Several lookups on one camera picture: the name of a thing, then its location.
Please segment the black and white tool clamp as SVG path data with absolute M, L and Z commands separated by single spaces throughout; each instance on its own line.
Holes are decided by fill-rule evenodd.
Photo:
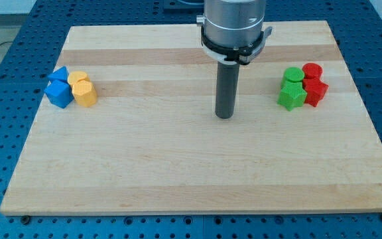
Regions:
M 205 35 L 204 26 L 201 27 L 201 45 L 203 51 L 214 60 L 226 64 L 226 65 L 248 65 L 252 60 L 257 58 L 265 47 L 266 40 L 271 35 L 273 31 L 272 27 L 267 27 L 264 31 L 261 31 L 261 34 L 257 40 L 247 46 L 230 48 L 226 46 L 220 46 L 212 42 Z

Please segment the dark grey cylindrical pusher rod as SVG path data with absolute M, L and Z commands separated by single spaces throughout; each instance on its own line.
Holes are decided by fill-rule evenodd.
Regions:
M 234 113 L 238 78 L 238 64 L 218 63 L 215 113 L 219 118 L 228 119 Z

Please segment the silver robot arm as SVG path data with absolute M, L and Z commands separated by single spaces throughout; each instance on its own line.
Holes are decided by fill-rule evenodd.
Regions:
M 266 1 L 208 0 L 196 21 L 203 51 L 218 62 L 215 114 L 234 113 L 239 69 L 258 57 L 273 28 L 263 28 Z

